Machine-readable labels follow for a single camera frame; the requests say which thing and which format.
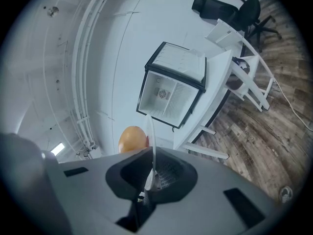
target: office chair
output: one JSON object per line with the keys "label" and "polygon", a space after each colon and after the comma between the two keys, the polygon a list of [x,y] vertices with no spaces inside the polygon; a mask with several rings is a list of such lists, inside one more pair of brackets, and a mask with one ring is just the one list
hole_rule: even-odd
{"label": "office chair", "polygon": [[279,32],[277,30],[274,29],[270,29],[267,27],[264,27],[264,25],[271,19],[273,22],[276,22],[275,19],[270,15],[268,17],[266,17],[263,21],[259,21],[258,18],[260,16],[260,12],[261,12],[261,7],[260,7],[260,2],[259,0],[254,0],[255,4],[247,4],[247,2],[249,0],[241,0],[244,4],[240,7],[240,9],[244,6],[247,5],[247,8],[245,9],[245,11],[253,11],[255,10],[255,15],[258,14],[257,19],[252,23],[254,26],[253,31],[248,35],[247,39],[249,40],[252,36],[254,36],[256,34],[256,39],[257,39],[257,47],[259,49],[259,52],[262,52],[262,49],[260,47],[260,35],[261,32],[265,31],[265,32],[271,32],[271,33],[275,33],[278,36],[278,39],[282,39],[282,36],[279,34]]}
{"label": "office chair", "polygon": [[254,25],[253,31],[248,35],[249,40],[253,35],[257,35],[257,48],[262,52],[260,47],[260,35],[262,31],[276,33],[279,39],[282,39],[278,31],[264,27],[264,25],[274,18],[267,17],[262,22],[258,20],[261,13],[259,0],[241,0],[244,4],[238,9],[237,7],[218,0],[194,0],[192,9],[199,12],[203,19],[221,19],[237,31],[246,31],[249,26]]}

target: power cord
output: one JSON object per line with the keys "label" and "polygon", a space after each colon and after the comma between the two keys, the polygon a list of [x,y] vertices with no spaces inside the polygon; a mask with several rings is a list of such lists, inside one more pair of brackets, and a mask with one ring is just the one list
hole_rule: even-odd
{"label": "power cord", "polygon": [[299,115],[294,111],[294,109],[293,109],[291,103],[289,102],[289,100],[288,100],[288,98],[285,96],[285,94],[283,93],[283,90],[282,90],[282,88],[280,87],[279,83],[277,82],[276,78],[274,78],[274,79],[275,79],[275,82],[276,82],[276,84],[278,85],[280,91],[282,92],[284,98],[287,100],[288,104],[290,105],[290,108],[292,109],[293,113],[297,116],[298,119],[300,119],[300,121],[304,124],[304,126],[305,126],[309,131],[312,131],[312,132],[313,132],[313,130],[310,129],[310,128],[308,127],[308,125],[302,120],[302,118],[299,117]]}

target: wooden floor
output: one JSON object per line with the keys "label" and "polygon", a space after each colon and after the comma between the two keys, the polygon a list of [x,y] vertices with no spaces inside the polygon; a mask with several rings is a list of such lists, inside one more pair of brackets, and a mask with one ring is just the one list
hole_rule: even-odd
{"label": "wooden floor", "polygon": [[[261,19],[272,15],[276,22],[266,25],[280,32],[261,36],[267,63],[296,112],[313,128],[311,61],[292,19],[277,0],[261,1]],[[269,77],[258,68],[256,84],[264,88]],[[191,154],[216,160],[232,168],[279,200],[279,190],[290,186],[301,189],[310,168],[311,140],[308,131],[293,114],[276,84],[268,96],[270,108],[259,112],[248,100],[231,94],[210,128],[216,135],[203,134],[197,144],[227,152],[222,160],[190,151]]]}

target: white desk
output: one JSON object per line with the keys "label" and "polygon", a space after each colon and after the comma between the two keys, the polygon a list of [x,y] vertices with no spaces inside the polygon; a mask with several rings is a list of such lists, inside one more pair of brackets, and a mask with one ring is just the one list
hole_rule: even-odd
{"label": "white desk", "polygon": [[207,60],[206,92],[199,98],[186,123],[180,129],[175,129],[174,150],[185,148],[218,158],[228,158],[226,153],[193,144],[191,141],[200,130],[211,132],[204,125],[213,116],[227,92],[225,83],[231,73],[232,57],[233,51],[228,50]]}

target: white pipe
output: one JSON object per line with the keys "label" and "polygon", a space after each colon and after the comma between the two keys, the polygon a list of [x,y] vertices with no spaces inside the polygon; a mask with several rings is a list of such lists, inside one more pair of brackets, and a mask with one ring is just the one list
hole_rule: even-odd
{"label": "white pipe", "polygon": [[[79,79],[80,103],[81,103],[81,107],[82,107],[83,117],[88,116],[88,114],[87,114],[87,112],[88,112],[87,97],[86,97],[86,73],[87,73],[88,50],[86,50],[86,52],[85,52],[85,49],[87,46],[88,39],[91,38],[91,36],[92,36],[92,32],[93,32],[94,26],[96,24],[96,20],[97,20],[98,15],[99,15],[99,11],[101,8],[103,8],[105,1],[106,0],[99,0],[97,2],[96,6],[94,7],[93,12],[92,12],[91,16],[89,17],[89,22],[88,22],[87,27],[85,29],[83,41],[81,44],[80,60],[78,63],[79,64],[79,66],[78,66],[78,68],[79,68],[78,79]],[[89,120],[87,119],[84,122],[84,124],[85,124],[85,127],[87,129],[90,140],[92,142],[94,142],[93,136],[91,134]]]}
{"label": "white pipe", "polygon": [[[86,89],[86,86],[87,86],[87,82],[86,82],[86,78],[87,78],[87,62],[88,62],[88,54],[89,54],[89,47],[90,47],[90,43],[91,43],[91,38],[92,38],[92,35],[93,35],[93,31],[94,31],[94,28],[95,28],[95,25],[98,21],[98,18],[99,18],[99,15],[104,7],[104,4],[106,3],[106,0],[104,0],[99,8],[99,10],[97,11],[96,13],[96,16],[95,16],[95,19],[93,20],[92,22],[92,26],[91,26],[91,29],[90,29],[90,33],[88,35],[88,40],[87,40],[87,45],[86,45],[86,57],[84,59],[84,65],[83,65],[83,70],[84,70],[84,107],[86,109],[86,115],[88,116],[88,104],[87,104],[87,89]],[[90,133],[91,133],[91,136],[93,137],[92,135],[92,132],[91,132],[91,128],[90,128],[90,122],[89,122],[89,119],[87,119],[87,122],[88,122],[88,128],[90,130]]]}
{"label": "white pipe", "polygon": [[[94,10],[97,12],[97,10],[99,10],[101,4],[103,3],[104,0],[100,0],[98,2],[98,4],[96,5],[96,7],[94,8]],[[82,33],[83,33],[83,30],[85,28],[85,24],[87,22],[87,19],[89,17],[89,14],[94,6],[94,4],[96,3],[96,0],[91,0],[91,2],[89,3],[85,13],[84,13],[84,16],[81,20],[81,23],[80,23],[80,26],[78,28],[78,32],[77,32],[77,36],[76,36],[76,39],[75,39],[75,44],[74,44],[74,51],[73,51],[73,62],[72,62],[72,88],[73,88],[73,99],[74,99],[74,105],[75,105],[75,111],[76,111],[76,115],[77,115],[77,118],[78,120],[80,120],[82,118],[82,116],[80,115],[80,112],[79,112],[79,108],[78,108],[78,97],[77,97],[77,90],[76,90],[76,66],[77,66],[77,56],[78,56],[78,49],[79,49],[79,46],[80,46],[80,40],[81,40],[81,37],[82,37]],[[89,20],[91,21],[94,21],[94,18],[95,18],[95,13],[94,15],[92,15],[91,17],[89,17]],[[85,104],[84,104],[84,98],[83,98],[83,91],[82,91],[82,87],[83,87],[83,84],[82,84],[82,69],[81,69],[81,66],[82,66],[82,58],[84,57],[84,52],[85,52],[85,47],[86,47],[86,41],[87,41],[87,37],[88,37],[88,32],[89,32],[89,29],[90,29],[90,26],[88,25],[86,31],[87,33],[85,32],[85,37],[84,37],[84,41],[81,45],[81,51],[80,51],[80,55],[81,55],[81,61],[79,63],[79,75],[78,75],[78,79],[79,79],[79,90],[80,90],[80,103],[82,105],[82,114],[83,114],[83,117],[86,117],[86,111],[85,111]],[[87,138],[87,135],[86,135],[86,130],[84,129],[84,124],[83,123],[79,123],[80,124],[80,127],[82,129],[82,132],[85,136],[85,139],[88,140]],[[93,141],[93,138],[92,138],[92,134],[91,134],[91,130],[90,130],[90,124],[89,124],[89,121],[87,120],[87,122],[85,122],[85,125],[87,127],[87,131],[88,131],[88,135],[89,135],[89,138],[90,138],[90,141]]]}
{"label": "white pipe", "polygon": [[[88,4],[88,7],[83,15],[83,18],[80,22],[75,43],[74,43],[74,49],[73,49],[73,57],[72,57],[72,90],[73,90],[73,100],[74,100],[74,106],[75,106],[75,112],[78,120],[81,119],[81,114],[79,112],[79,106],[78,106],[78,97],[77,97],[77,90],[76,90],[76,65],[77,65],[77,55],[78,55],[78,48],[80,45],[80,39],[82,36],[83,29],[85,27],[86,20],[91,12],[91,9],[93,8],[93,5],[95,4],[96,0],[91,0],[90,3]],[[90,143],[88,141],[88,137],[86,134],[86,130],[84,128],[84,125],[82,122],[79,123],[79,126],[82,130],[83,136],[85,138],[85,145],[90,149]]]}
{"label": "white pipe", "polygon": [[[80,59],[78,62],[78,84],[79,84],[78,89],[79,89],[79,97],[80,97],[80,104],[81,104],[83,118],[87,117],[86,110],[85,110],[85,104],[84,104],[84,93],[83,93],[83,64],[84,64],[84,58],[85,58],[85,48],[86,48],[87,39],[89,36],[89,32],[90,32],[92,23],[94,22],[95,16],[96,16],[96,14],[97,14],[98,10],[100,9],[100,6],[103,2],[104,2],[104,0],[99,0],[97,2],[96,6],[94,7],[93,12],[92,12],[91,16],[89,17],[89,21],[88,21],[87,27],[86,27],[85,32],[84,32],[83,41],[81,43]],[[91,136],[87,121],[84,121],[84,125],[87,129],[89,140],[91,142],[93,142],[93,138]]]}
{"label": "white pipe", "polygon": [[64,139],[66,140],[66,142],[69,144],[69,146],[71,147],[71,149],[72,149],[73,151],[75,151],[74,148],[73,148],[73,146],[70,144],[70,142],[69,142],[68,139],[66,138],[66,136],[65,136],[65,134],[64,134],[64,132],[63,132],[63,130],[62,130],[62,128],[60,127],[60,124],[59,124],[59,122],[58,122],[58,120],[57,120],[57,117],[55,116],[55,113],[54,113],[54,111],[53,111],[52,104],[51,104],[51,101],[50,101],[50,97],[49,97],[49,94],[48,94],[47,83],[46,83],[46,79],[45,79],[45,45],[46,45],[46,41],[47,41],[48,30],[49,30],[49,27],[47,28],[47,31],[45,32],[45,41],[44,41],[44,50],[43,50],[43,76],[44,76],[45,93],[47,94],[47,99],[48,99],[49,106],[50,106],[50,109],[51,109],[51,111],[52,111],[53,117],[54,117],[54,119],[55,119],[55,122],[57,123],[57,125],[58,125],[58,127],[59,127],[59,129],[60,129],[60,131],[61,131],[61,133],[62,133],[62,135],[63,135],[63,137],[64,137]]}
{"label": "white pipe", "polygon": [[78,136],[79,140],[82,142],[82,144],[84,144],[83,138],[82,138],[82,136],[80,134],[80,131],[77,128],[77,123],[75,123],[74,118],[73,118],[73,116],[71,114],[71,111],[70,111],[70,108],[69,108],[69,103],[68,103],[68,98],[67,98],[67,90],[66,90],[66,86],[65,86],[65,58],[66,58],[65,55],[67,53],[67,46],[68,46],[68,41],[67,41],[67,43],[65,45],[65,49],[64,49],[63,66],[62,66],[63,80],[64,80],[64,82],[63,82],[63,89],[64,89],[64,93],[65,93],[65,102],[67,104],[68,114],[69,114],[70,120],[71,120],[71,122],[72,122],[72,124],[74,126],[75,132],[77,133],[77,136]]}

